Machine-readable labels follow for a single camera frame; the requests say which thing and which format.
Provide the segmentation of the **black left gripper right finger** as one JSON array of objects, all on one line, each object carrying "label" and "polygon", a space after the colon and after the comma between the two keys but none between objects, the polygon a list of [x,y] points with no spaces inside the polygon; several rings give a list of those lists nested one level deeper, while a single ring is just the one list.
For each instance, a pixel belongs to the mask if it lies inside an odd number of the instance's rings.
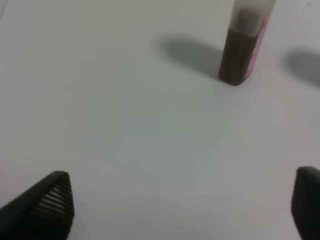
[{"label": "black left gripper right finger", "polygon": [[320,238],[320,171],[311,166],[296,171],[291,214],[302,240]]}]

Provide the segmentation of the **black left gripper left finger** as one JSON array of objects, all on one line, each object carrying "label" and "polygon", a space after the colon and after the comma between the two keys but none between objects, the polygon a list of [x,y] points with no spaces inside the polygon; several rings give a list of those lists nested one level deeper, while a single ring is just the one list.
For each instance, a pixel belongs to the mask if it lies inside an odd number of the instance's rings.
[{"label": "black left gripper left finger", "polygon": [[0,238],[66,240],[74,216],[70,175],[54,171],[0,208]]}]

